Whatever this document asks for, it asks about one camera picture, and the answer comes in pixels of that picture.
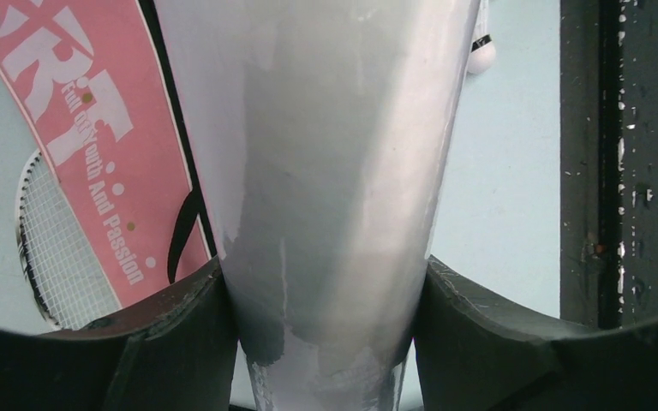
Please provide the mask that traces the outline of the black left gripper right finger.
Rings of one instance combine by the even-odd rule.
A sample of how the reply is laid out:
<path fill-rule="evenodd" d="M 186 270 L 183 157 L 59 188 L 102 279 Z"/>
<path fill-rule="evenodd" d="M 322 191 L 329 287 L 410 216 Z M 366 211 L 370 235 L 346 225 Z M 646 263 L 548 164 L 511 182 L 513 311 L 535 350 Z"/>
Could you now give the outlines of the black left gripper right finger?
<path fill-rule="evenodd" d="M 427 410 L 658 410 L 658 317 L 596 330 L 431 258 L 414 340 Z"/>

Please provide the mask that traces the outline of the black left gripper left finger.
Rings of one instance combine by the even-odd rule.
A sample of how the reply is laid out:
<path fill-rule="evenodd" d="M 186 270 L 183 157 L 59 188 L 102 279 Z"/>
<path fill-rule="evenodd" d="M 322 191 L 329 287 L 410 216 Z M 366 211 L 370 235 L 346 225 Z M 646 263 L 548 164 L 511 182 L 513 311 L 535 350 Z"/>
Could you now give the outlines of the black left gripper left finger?
<path fill-rule="evenodd" d="M 0 330 L 0 410 L 226 410 L 236 346 L 211 260 L 78 331 Z"/>

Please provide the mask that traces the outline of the white shuttlecock tube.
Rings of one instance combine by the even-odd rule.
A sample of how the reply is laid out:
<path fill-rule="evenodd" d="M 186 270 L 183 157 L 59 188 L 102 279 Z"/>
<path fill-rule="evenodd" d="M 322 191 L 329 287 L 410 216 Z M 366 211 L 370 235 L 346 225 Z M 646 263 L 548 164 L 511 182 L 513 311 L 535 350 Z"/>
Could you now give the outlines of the white shuttlecock tube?
<path fill-rule="evenodd" d="M 476 1 L 155 4 L 259 410 L 394 410 Z"/>

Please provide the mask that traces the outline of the shuttlecock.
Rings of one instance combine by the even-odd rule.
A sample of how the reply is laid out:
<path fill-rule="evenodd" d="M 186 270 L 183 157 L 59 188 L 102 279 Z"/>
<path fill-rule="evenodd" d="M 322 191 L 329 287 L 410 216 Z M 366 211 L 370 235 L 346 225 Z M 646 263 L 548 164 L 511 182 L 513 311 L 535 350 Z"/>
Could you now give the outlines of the shuttlecock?
<path fill-rule="evenodd" d="M 471 52 L 467 71 L 482 74 L 488 71 L 496 59 L 496 47 L 489 30 L 489 1 L 481 0 L 472 35 Z"/>

